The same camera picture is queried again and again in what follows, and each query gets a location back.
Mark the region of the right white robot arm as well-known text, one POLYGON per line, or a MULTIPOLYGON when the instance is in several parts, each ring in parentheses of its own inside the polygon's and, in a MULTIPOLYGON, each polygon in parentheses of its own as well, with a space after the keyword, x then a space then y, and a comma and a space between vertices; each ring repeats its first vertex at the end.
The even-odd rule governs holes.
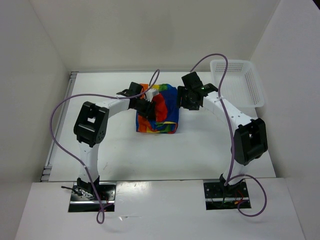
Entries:
POLYGON ((268 150, 266 124, 261 118, 253 119, 241 112, 220 96, 213 84, 203 84, 195 71, 181 79, 183 86, 177 87, 177 107, 191 111, 204 108, 227 124, 231 132, 233 163, 219 178, 220 193, 230 197, 237 191, 237 185, 244 178, 249 163, 268 150))

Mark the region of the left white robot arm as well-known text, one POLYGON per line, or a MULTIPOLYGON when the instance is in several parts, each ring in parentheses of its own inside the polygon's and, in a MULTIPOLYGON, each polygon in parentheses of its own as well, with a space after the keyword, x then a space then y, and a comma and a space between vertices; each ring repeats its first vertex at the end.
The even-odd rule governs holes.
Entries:
POLYGON ((100 143, 107 133, 108 120, 116 114, 134 109, 143 117, 156 119, 156 103, 153 98, 159 94, 155 88, 144 92, 141 84, 132 82, 128 89, 118 92, 114 97, 100 103, 83 103, 73 132, 80 147, 80 162, 84 164, 77 178, 77 189, 89 200, 100 194, 100 175, 98 153, 100 143))

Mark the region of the rainbow striped shorts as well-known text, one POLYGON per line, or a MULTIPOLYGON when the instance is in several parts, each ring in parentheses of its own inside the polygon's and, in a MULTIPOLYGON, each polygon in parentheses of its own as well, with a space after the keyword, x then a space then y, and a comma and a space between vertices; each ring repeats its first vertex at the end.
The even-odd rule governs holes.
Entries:
POLYGON ((158 94, 152 99, 155 102, 155 120, 149 120, 137 113, 136 131, 150 134, 174 134, 179 124, 178 90, 167 83, 155 84, 152 88, 158 90, 158 94))

